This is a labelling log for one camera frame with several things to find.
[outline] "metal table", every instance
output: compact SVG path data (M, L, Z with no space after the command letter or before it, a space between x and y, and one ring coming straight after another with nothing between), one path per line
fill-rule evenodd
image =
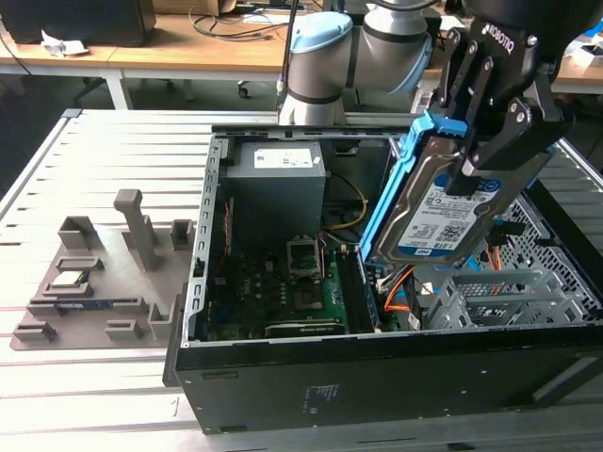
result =
M349 122L357 124L400 125L409 120L408 115L349 115ZM55 255L57 228L65 216L88 215L95 224L121 225L123 217L111 208L114 194L120 188L136 187L145 194L143 211L155 226L174 218L194 220L210 124L242 122L274 124L276 119L271 113L68 110L42 143L0 202L2 450L12 450L11 446L120 451L144 447L162 452L603 447L603 379L591 381L558 406L541 412L206 437L183 393L162 384L163 348L35 352L9 348L10 334ZM564 152L551 168L567 163L581 174L588 173L586 182L598 181L578 153L567 144L562 146ZM544 179L549 176L543 173ZM593 187L592 192L599 191ZM383 403L403 403L388 400L386 394L379 396Z

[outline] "hard drive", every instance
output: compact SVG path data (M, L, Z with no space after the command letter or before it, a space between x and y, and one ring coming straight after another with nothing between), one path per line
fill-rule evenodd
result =
M413 157L410 174L402 174L389 193L386 188L373 213L377 217L361 241L366 262L461 265L550 158L549 153L539 153L516 171L481 174L473 195L450 196L448 174L459 163L461 145L449 137L426 141L421 154ZM408 166L403 157L393 176L402 165Z

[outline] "computer case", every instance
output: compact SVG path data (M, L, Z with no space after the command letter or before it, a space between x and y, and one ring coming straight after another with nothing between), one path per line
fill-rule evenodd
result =
M141 47L155 26L152 0L0 0L2 21L18 44L41 41L41 31L85 45Z

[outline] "desk leg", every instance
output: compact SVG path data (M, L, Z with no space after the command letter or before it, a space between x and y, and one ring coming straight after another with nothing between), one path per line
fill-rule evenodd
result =
M12 91L15 96L23 96L25 94L25 87L21 82L20 75L7 74L0 75L0 77L2 77L2 80L0 80L0 82L3 85L6 85L7 88L10 89L10 91Z
M195 92L192 90L192 80L183 80L182 83L185 86L185 99L187 102L195 100Z
M125 80L122 76L122 71L115 70L105 74L106 85L111 93L111 100L116 110L131 110L132 100L130 93L125 85Z

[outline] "black computer case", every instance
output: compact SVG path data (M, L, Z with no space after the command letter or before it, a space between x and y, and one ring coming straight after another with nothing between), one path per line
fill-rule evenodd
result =
M41 41L41 31L85 45L144 45L155 26L152 0L0 0L2 21L18 44Z
M349 133L343 130L331 135L348 139ZM362 134L372 139L379 135L353 131L354 137ZM346 251L338 253L336 266L342 295L350 309L348 320L355 320L349 324L350 334L212 339L212 304L208 301L220 294L211 289L210 280L212 268L222 260L221 226L228 223L220 209L223 199L233 196L230 215L236 216L236 207L233 210L232 206L238 199L232 191L223 198L224 190L229 189L227 176L231 168L240 166L236 156L231 158L236 147L233 140L246 143L264 139L266 142L257 146L263 148L268 142L278 142L274 141L278 136L286 142L295 135L287 131L275 131L272 136L252 131L247 137L240 131L222 136L218 133L209 146L204 201L194 247L197 257L174 323L164 378L167 385L182 386L205 434L532 410L558 402L603 370L598 289L592 293L589 288L597 284L582 279L590 280L584 276L590 272L577 270L579 263L571 258L574 252L552 238L558 225L539 217L536 207L530 204L530 196L520 197L509 211L510 218L527 224L515 245L524 257L533 255L530 261L550 262L550 266L565 274L571 282L566 290L583 287L584 294L589 295L583 295L581 302L594 306L584 321L556 323L551 318L550 322L491 329L371 332L367 310L361 315L362 306L367 304L363 288L369 277L358 256ZM317 139L312 130L297 135L293 138ZM322 132L321 138L328 135ZM302 144L297 141L285 147L299 148ZM323 161L325 168L333 168L335 160L337 165L349 164L345 167L348 169L368 166L367 161L350 163L353 158L337 155L336 147L330 150L323 146L321 150L322 160L315 161L320 165ZM355 158L373 158L377 152L358 155L361 157ZM537 189L529 190L528 195ZM212 203L217 198L222 201ZM560 217L550 214L555 220ZM250 223L246 226L256 234L263 233L263 228L254 228ZM579 231L570 235L579 236ZM551 254L557 253L557 248L563 254L559 261ZM510 257L505 259L513 266ZM518 266L528 271L531 262Z

